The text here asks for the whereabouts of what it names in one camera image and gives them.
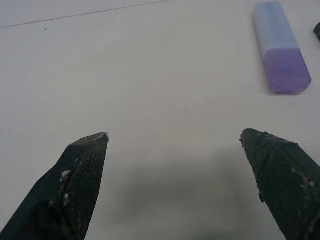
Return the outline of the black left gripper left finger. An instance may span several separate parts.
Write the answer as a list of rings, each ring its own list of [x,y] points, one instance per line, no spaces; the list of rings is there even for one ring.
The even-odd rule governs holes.
[[[83,240],[96,207],[109,142],[106,132],[70,144],[32,187],[2,240]]]

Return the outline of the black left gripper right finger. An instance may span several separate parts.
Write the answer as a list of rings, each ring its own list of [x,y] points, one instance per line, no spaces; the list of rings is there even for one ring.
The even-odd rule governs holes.
[[[247,128],[240,142],[259,198],[287,240],[320,238],[320,167],[297,143]]]

